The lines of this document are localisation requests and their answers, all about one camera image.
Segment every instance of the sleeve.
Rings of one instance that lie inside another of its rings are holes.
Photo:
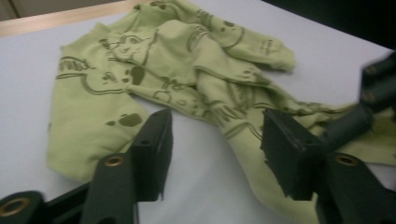
[[[277,38],[225,21],[188,1],[167,0],[165,3],[172,8],[180,21],[199,23],[208,28],[212,37],[235,58],[264,63],[285,71],[295,67],[293,52]]]
[[[131,65],[107,58],[101,27],[63,47],[52,94],[47,165],[80,182],[103,156],[126,151],[148,117],[125,92]]]

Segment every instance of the crumpled garment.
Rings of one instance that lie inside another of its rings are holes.
[[[320,133],[351,106],[299,102],[267,78],[258,63],[283,71],[295,66],[293,52],[280,40],[188,1],[166,0],[136,5],[111,25],[98,23],[63,46],[62,54],[52,96],[49,168],[90,181],[96,163],[125,152],[147,119],[132,97],[138,95],[217,125],[261,202],[300,223],[318,222],[315,202],[285,198],[265,164],[262,111],[284,111]],[[393,147],[386,151],[395,153]],[[371,153],[358,154],[371,159]]]

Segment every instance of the white table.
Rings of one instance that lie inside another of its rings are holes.
[[[199,7],[294,50],[297,67],[271,78],[297,99],[357,100],[361,66],[389,49],[306,20],[259,0],[191,0]],[[0,198],[35,189],[46,200],[79,186],[45,166],[52,84],[60,46],[124,14],[0,38]],[[149,112],[162,107],[143,100]],[[174,116],[174,156],[164,201],[140,203],[142,224],[292,223],[260,204],[231,148],[214,126]]]

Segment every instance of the cartoon print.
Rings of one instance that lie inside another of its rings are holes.
[[[245,34],[245,29],[242,26],[219,18],[213,18],[210,21],[209,30],[225,50],[239,44]]]
[[[109,44],[110,51],[120,61],[145,65],[149,50],[157,42],[157,31],[151,36],[122,35]]]
[[[140,117],[140,115],[138,115],[138,114],[136,114],[136,113],[133,113],[133,114],[123,114],[123,115],[121,115],[120,116],[120,118],[118,119],[118,123],[121,125],[121,126],[124,126],[124,127],[130,127],[130,128],[132,128],[132,127],[134,127],[134,126],[136,126],[136,125],[138,125],[138,124],[140,124],[140,123],[142,123],[142,118]],[[111,120],[111,121],[109,121],[109,122],[107,122],[106,123],[106,125],[108,125],[108,126],[115,126],[117,124],[117,122],[116,121],[114,121],[114,120]]]
[[[100,39],[99,43],[105,48],[110,49],[110,44],[108,43],[107,39]]]
[[[248,69],[244,70],[240,75],[236,75],[239,77],[239,81],[243,83],[260,83],[264,85],[268,85],[271,83],[271,80],[265,78],[263,76],[262,70],[249,67]]]
[[[204,10],[199,9],[196,13],[195,13],[195,17],[198,20],[198,23],[201,23],[202,25],[204,25],[205,27],[209,27],[210,25],[210,21],[213,18],[213,15],[207,13]]]
[[[152,97],[168,104],[172,101],[172,95],[170,91],[156,91]]]
[[[265,56],[269,56],[271,53],[271,47],[273,46],[273,41],[272,39],[269,40],[263,40],[261,45],[260,45],[260,51],[264,53]]]
[[[118,82],[116,77],[114,76],[113,73],[111,72],[106,72],[103,76],[102,76],[102,80],[104,80],[105,82],[103,83],[104,85],[108,84],[109,81],[116,83]]]
[[[187,101],[186,100],[177,100],[176,103],[178,105],[187,105]]]
[[[150,5],[152,7],[159,7],[160,9],[166,9],[166,4],[164,1],[154,1],[151,2]]]
[[[62,57],[56,79],[78,78],[82,89],[94,95],[120,94],[124,89],[111,72],[101,74],[87,60]]]
[[[101,90],[102,88],[99,87],[99,85],[97,84],[98,81],[88,81],[88,74],[86,73],[65,73],[65,74],[60,74],[59,76],[56,77],[56,79],[66,79],[73,77],[79,77],[79,80],[81,82],[81,87],[85,91],[93,95],[121,94],[125,92],[125,90],[120,88],[120,86],[118,85],[110,85],[109,88]],[[109,83],[108,82],[103,83],[103,77],[102,77],[100,86],[105,86],[106,84]]]
[[[146,70],[141,66],[135,66],[131,70],[129,69],[125,70],[125,75],[128,77],[132,77],[131,83],[133,85],[138,86],[142,83],[143,79],[145,78]],[[123,78],[122,82],[129,83],[130,79],[128,77]]]
[[[288,109],[289,112],[294,112],[294,113],[297,113],[299,115],[311,115],[311,114],[314,114],[316,112],[320,112],[324,116],[336,115],[336,114],[339,114],[340,112],[345,111],[345,109],[341,109],[341,110],[330,109],[330,108],[327,108],[327,107],[325,107],[325,106],[323,106],[322,104],[319,104],[319,103],[307,103],[307,102],[300,102],[300,101],[297,101],[295,103],[300,106],[299,109],[292,110],[292,109],[287,108],[287,107],[284,108],[284,109]]]
[[[182,91],[187,88],[187,85],[183,85],[177,82],[176,79],[171,79],[169,77],[161,77],[163,80],[162,89],[168,90],[171,88],[173,91]]]
[[[65,56],[65,57],[62,57],[59,62],[59,70],[61,72],[64,72],[64,71],[81,72],[81,71],[86,71],[89,69],[95,69],[95,68],[92,67],[85,59],[81,60],[81,59],[78,59],[75,57]]]
[[[235,104],[234,107],[229,107],[222,101],[211,103],[212,111],[216,114],[219,126],[224,128],[226,123],[241,120],[232,128],[227,129],[225,136],[232,138],[248,128],[254,136],[262,139],[262,123],[251,121],[260,118],[264,108],[272,106],[263,102],[256,103],[255,87],[228,82],[227,92]]]
[[[209,31],[204,26],[196,26],[194,31],[191,33],[187,40],[187,50],[192,52],[193,49],[198,45],[199,41],[204,35],[208,35]]]

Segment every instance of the wooden edge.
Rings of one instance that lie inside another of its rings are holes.
[[[147,2],[150,2],[150,0],[126,0],[93,7],[83,7],[62,12],[20,18],[10,21],[0,21],[0,37],[19,35],[77,21],[85,21],[98,17],[128,12],[134,5]]]

